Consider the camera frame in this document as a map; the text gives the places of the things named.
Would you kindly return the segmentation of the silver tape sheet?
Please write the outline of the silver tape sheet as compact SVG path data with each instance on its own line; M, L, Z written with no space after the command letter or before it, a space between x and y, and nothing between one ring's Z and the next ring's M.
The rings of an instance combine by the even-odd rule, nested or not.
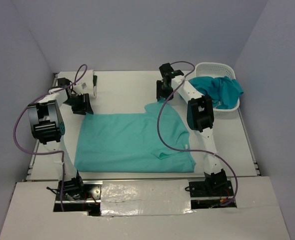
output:
M187 180L105 181L100 214L109 217L172 216L192 213Z

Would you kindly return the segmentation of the white and green t-shirt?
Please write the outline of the white and green t-shirt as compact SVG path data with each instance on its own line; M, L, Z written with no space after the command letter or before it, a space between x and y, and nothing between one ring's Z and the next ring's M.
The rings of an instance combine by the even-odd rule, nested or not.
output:
M73 91L77 94L89 94L90 99L96 99L97 98L97 76L94 73L93 69L87 70L84 72L83 70L80 70L79 73L76 71L61 71L57 74L57 78L66 78L70 80L71 82L75 81L75 76L77 75L77 79L83 74L84 76L79 80L78 83L86 83L87 88L84 92L76 92L74 87L72 87Z

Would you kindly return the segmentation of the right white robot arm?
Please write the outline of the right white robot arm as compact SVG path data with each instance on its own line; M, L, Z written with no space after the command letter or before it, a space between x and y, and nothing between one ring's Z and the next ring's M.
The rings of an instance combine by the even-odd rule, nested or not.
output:
M227 183L222 161L217 155L213 136L214 110L208 94L199 92L181 70L174 70L171 63L159 67L162 79L156 81L156 99L172 100L177 92L187 104L186 122L190 130L199 136L204 144L204 184L206 192L217 195Z

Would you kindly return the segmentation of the white plastic laundry basket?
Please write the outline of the white plastic laundry basket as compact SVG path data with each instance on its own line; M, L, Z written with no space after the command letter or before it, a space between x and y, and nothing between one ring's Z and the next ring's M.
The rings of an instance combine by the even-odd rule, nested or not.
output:
M192 74L193 77L229 77L231 80L236 79L234 70L226 64L217 62L201 62L195 66ZM236 105L231 109L217 109L214 108L215 115L224 115L236 111L240 106L240 99L238 98Z

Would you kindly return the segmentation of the teal t-shirt in basket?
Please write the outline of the teal t-shirt in basket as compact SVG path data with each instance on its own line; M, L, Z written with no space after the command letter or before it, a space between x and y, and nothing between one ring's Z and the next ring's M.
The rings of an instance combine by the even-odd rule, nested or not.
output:
M230 110L237 105L243 88L236 79L228 76L211 77L199 76L189 80L189 83L200 93L209 95L216 109Z

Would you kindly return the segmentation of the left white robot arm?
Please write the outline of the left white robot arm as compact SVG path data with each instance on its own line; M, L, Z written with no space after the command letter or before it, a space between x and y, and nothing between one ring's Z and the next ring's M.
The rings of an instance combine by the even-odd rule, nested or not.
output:
M51 156L58 174L58 194L80 199L85 195L83 180L71 161L64 143L65 123L60 107L65 104L71 107L76 115L93 114L88 93L76 93L71 87L72 82L61 77L57 86L51 88L48 94L36 103L27 107L32 136L39 140Z

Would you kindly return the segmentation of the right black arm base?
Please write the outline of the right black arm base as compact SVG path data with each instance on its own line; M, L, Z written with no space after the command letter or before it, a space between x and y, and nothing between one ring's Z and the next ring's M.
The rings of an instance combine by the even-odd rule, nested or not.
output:
M234 195L232 183L223 169L218 173L206 173L202 181L189 182L184 190L189 192L192 198L232 197Z

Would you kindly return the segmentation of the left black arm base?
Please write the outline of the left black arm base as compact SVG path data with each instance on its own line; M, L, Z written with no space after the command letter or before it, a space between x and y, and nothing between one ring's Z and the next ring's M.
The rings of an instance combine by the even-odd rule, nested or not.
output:
M95 204L101 200L102 183L84 181L80 176L72 180L60 181L57 187L46 187L55 195L59 202L93 201Z

